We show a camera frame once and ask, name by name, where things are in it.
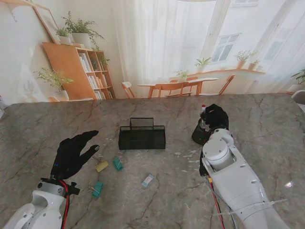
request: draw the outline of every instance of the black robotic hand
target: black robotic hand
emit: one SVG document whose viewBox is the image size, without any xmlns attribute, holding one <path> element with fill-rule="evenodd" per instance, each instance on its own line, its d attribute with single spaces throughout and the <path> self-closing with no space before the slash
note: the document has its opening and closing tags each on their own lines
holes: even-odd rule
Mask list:
<svg viewBox="0 0 305 229">
<path fill-rule="evenodd" d="M 51 177 L 68 179 L 75 175 L 81 167 L 99 150 L 98 145 L 93 145 L 81 155 L 87 142 L 96 136 L 97 130 L 89 131 L 77 135 L 73 138 L 63 140 L 57 150 L 57 155 L 51 170 Z"/>
<path fill-rule="evenodd" d="M 229 117 L 227 113 L 216 104 L 212 104 L 205 109 L 205 123 L 210 129 L 219 127 L 229 129 Z"/>
</svg>

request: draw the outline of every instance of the picture frame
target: picture frame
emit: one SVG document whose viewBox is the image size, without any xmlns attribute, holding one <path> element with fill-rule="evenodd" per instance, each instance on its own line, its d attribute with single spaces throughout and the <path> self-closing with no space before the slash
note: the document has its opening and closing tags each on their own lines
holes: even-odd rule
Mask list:
<svg viewBox="0 0 305 229">
<path fill-rule="evenodd" d="M 58 36 L 56 35 L 56 31 L 58 26 L 56 21 L 48 8 L 41 8 L 41 7 L 33 7 L 37 16 L 39 17 L 40 21 L 42 22 L 43 26 L 47 30 L 48 34 L 50 35 L 51 39 L 55 44 L 61 44 Z"/>
</svg>

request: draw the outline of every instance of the teal binder clip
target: teal binder clip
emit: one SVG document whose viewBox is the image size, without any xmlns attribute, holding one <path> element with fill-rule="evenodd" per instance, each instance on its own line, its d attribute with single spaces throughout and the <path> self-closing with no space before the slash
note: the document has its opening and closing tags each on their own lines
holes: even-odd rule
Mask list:
<svg viewBox="0 0 305 229">
<path fill-rule="evenodd" d="M 114 161 L 113 161 L 113 164 L 114 164 L 115 168 L 116 168 L 118 171 L 120 171 L 120 170 L 123 169 L 123 165 L 122 165 L 120 159 L 115 158 Z"/>
<path fill-rule="evenodd" d="M 88 189 L 92 189 L 92 190 L 88 190 L 92 192 L 92 195 L 94 197 L 99 197 L 102 189 L 103 189 L 103 183 L 101 183 L 100 181 L 96 182 L 96 186 L 95 187 L 88 187 Z"/>
</svg>

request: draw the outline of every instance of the wooden table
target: wooden table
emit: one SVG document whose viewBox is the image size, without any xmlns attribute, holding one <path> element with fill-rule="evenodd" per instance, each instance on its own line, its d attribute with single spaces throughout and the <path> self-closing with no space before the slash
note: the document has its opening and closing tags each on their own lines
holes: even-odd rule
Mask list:
<svg viewBox="0 0 305 229">
<path fill-rule="evenodd" d="M 202 88 L 202 83 L 204 81 L 213 81 L 213 80 L 218 80 L 218 78 L 202 78 L 202 79 L 197 79 L 197 80 L 190 80 L 188 87 L 190 86 L 197 86 L 196 88 L 196 95 L 199 95 L 201 93 L 201 88 Z M 139 84 L 138 87 L 149 87 L 149 92 L 148 92 L 148 98 L 152 97 L 154 89 L 156 89 L 156 84 Z"/>
</svg>

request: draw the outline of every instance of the red cable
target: red cable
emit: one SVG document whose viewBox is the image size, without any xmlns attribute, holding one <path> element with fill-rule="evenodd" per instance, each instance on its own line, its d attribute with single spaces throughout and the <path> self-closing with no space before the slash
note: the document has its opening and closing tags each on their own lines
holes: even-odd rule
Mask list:
<svg viewBox="0 0 305 229">
<path fill-rule="evenodd" d="M 210 183 L 211 189 L 213 189 L 213 183 L 212 182 L 209 182 L 209 183 Z M 218 214 L 220 214 L 220 208 L 219 208 L 216 196 L 215 196 L 215 194 L 213 192 L 212 192 L 212 195 L 213 195 L 213 198 L 214 198 L 214 202 L 215 202 L 215 205 L 216 205 L 217 212 L 218 212 Z M 222 229 L 225 229 L 224 228 L 224 219 L 223 219 L 223 216 L 222 215 L 218 215 L 218 217 L 219 217 Z"/>
<path fill-rule="evenodd" d="M 61 182 L 62 185 L 64 185 L 65 189 L 66 189 L 66 193 L 69 192 L 68 186 L 67 184 L 60 180 L 59 182 Z M 70 197 L 69 195 L 67 195 L 67 200 L 66 200 L 66 208 L 65 208 L 65 212 L 64 212 L 64 218 L 63 218 L 63 223 L 62 223 L 62 229 L 65 228 L 65 224 L 66 224 L 66 219 L 67 219 L 67 215 L 68 215 L 68 207 L 69 207 L 69 201 L 70 201 Z"/>
</svg>

